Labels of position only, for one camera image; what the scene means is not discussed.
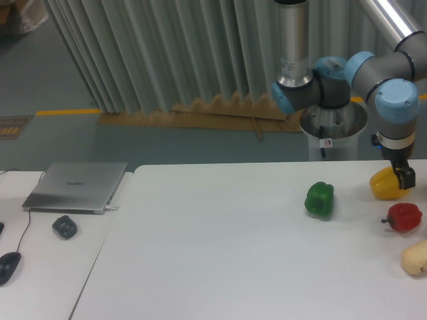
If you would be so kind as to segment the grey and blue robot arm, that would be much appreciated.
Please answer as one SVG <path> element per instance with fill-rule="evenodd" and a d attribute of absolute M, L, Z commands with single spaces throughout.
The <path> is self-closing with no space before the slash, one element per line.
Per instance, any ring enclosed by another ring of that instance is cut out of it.
<path fill-rule="evenodd" d="M 308 1 L 277 1 L 276 5 L 281 73 L 271 88 L 279 109 L 285 114 L 312 105 L 337 109 L 355 91 L 377 115 L 371 143 L 391 162 L 399 188 L 413 188 L 416 174 L 408 158 L 419 106 L 415 82 L 426 78 L 426 32 L 397 1 L 359 1 L 393 52 L 376 57 L 361 51 L 345 62 L 343 71 L 326 75 L 308 66 Z"/>

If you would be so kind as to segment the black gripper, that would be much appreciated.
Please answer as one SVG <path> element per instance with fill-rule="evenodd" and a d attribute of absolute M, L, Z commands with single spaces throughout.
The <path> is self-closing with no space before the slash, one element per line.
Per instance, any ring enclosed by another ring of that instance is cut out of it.
<path fill-rule="evenodd" d="M 416 173 L 408 164 L 413 149 L 414 142 L 402 149 L 392 149 L 385 143 L 381 143 L 380 154 L 384 160 L 391 162 L 393 172 L 398 179 L 398 187 L 401 190 L 408 190 L 416 186 Z"/>

